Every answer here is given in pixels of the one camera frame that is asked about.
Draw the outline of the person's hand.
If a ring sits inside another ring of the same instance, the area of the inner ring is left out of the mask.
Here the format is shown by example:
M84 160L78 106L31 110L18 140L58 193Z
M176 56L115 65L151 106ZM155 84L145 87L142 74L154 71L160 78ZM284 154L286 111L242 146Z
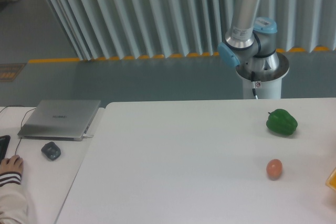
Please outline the person's hand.
M1 161L1 175L6 173L17 173L22 175L24 169L24 160L19 155L11 158L4 158Z

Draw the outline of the cream sleeved forearm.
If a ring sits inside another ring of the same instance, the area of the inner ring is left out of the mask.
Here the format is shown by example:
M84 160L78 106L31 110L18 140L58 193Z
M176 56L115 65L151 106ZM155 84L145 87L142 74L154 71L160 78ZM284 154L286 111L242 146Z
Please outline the cream sleeved forearm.
M21 185L21 174L1 174L1 223L29 223L28 202Z

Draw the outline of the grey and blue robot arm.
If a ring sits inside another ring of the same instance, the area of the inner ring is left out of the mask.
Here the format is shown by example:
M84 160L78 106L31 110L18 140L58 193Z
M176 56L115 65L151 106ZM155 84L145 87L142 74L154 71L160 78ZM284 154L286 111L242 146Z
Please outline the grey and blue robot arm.
M335 0L235 0L219 54L237 66L262 48L262 34L276 37L273 50L335 50Z

